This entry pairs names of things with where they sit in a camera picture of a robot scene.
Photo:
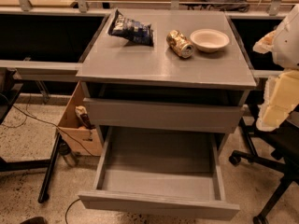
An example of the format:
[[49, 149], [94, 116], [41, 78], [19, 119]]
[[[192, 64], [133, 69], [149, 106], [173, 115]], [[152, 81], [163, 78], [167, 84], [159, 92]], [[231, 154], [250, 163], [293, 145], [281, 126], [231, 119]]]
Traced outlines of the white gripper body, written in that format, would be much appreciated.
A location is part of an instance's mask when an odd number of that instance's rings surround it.
[[277, 77], [270, 76], [265, 83], [257, 129], [274, 131], [298, 105], [299, 71], [285, 70]]

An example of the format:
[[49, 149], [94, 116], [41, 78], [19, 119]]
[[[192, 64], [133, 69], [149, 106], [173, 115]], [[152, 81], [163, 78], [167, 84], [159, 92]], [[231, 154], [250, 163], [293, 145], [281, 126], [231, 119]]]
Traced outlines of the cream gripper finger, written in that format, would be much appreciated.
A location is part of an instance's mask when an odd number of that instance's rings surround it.
[[257, 41], [254, 44], [253, 50], [255, 52], [258, 52], [261, 54], [271, 52], [272, 48], [273, 48], [273, 39], [274, 39], [275, 33], [276, 33], [275, 31], [272, 31], [272, 32], [268, 33], [267, 35], [265, 35], [264, 37], [262, 37], [259, 41]]

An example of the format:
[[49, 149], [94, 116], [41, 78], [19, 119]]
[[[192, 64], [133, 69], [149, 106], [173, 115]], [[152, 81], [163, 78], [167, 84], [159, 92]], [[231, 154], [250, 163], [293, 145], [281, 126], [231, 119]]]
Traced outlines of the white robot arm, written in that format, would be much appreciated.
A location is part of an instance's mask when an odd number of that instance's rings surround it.
[[253, 50], [261, 54], [271, 52], [273, 63], [283, 68], [280, 75], [267, 79], [256, 121], [258, 130], [272, 132], [299, 105], [299, 6], [291, 10], [276, 30], [257, 41]]

